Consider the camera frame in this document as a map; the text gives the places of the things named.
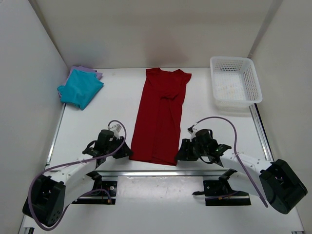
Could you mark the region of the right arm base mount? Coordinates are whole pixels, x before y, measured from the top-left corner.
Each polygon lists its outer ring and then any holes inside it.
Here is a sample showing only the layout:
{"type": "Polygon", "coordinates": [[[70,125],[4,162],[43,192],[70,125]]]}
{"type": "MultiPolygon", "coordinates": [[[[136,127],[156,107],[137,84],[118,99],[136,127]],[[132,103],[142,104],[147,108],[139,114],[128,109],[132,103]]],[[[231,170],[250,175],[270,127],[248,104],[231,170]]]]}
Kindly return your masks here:
{"type": "Polygon", "coordinates": [[[192,195],[203,195],[205,206],[250,206],[249,194],[233,190],[228,183],[230,176],[234,173],[236,173],[235,170],[228,169],[216,180],[204,180],[204,190],[195,191],[192,195]]]}

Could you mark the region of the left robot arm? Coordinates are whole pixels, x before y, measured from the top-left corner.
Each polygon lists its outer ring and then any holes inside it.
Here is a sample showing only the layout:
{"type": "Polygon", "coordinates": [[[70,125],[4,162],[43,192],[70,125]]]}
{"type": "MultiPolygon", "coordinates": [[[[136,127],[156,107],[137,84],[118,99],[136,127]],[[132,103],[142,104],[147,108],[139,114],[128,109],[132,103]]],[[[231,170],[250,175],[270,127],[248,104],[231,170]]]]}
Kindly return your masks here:
{"type": "Polygon", "coordinates": [[[53,230],[72,202],[96,192],[94,184],[101,180],[96,170],[107,157],[118,159],[132,154],[120,129],[116,124],[101,130],[76,161],[54,166],[34,178],[22,212],[44,230],[53,230]]]}

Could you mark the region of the red t shirt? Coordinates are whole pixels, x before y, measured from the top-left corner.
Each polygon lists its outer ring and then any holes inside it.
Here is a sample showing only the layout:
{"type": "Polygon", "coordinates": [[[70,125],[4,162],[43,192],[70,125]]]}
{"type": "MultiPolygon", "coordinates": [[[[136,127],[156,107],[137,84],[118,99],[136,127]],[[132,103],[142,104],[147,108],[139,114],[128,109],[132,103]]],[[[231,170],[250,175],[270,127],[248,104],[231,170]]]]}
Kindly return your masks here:
{"type": "Polygon", "coordinates": [[[178,69],[146,69],[130,160],[175,166],[179,150],[182,105],[192,75],[178,69]]]}

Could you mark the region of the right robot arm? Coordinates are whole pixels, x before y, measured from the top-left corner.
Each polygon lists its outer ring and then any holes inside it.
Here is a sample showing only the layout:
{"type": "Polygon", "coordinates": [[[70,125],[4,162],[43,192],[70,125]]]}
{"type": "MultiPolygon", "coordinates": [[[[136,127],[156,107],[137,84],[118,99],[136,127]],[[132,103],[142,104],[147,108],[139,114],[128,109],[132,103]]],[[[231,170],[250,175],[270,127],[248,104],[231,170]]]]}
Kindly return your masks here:
{"type": "Polygon", "coordinates": [[[197,161],[208,158],[207,164],[217,164],[226,169],[217,180],[205,181],[202,192],[208,205],[219,205],[221,199],[250,194],[264,197],[275,210],[288,214],[308,190],[281,159],[274,162],[256,159],[245,154],[230,153],[231,146],[219,144],[210,129],[195,130],[190,139],[183,139],[175,156],[177,161],[197,161]]]}

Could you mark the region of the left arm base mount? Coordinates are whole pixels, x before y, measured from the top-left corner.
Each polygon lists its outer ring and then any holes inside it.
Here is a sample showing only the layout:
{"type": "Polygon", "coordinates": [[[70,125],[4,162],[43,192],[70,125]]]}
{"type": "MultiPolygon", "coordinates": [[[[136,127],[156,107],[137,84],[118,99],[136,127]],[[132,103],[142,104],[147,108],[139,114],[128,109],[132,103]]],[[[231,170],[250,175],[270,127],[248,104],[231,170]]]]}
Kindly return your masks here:
{"type": "Polygon", "coordinates": [[[94,182],[91,191],[73,201],[72,204],[115,205],[117,177],[102,176],[98,172],[91,172],[87,175],[94,182]]]}

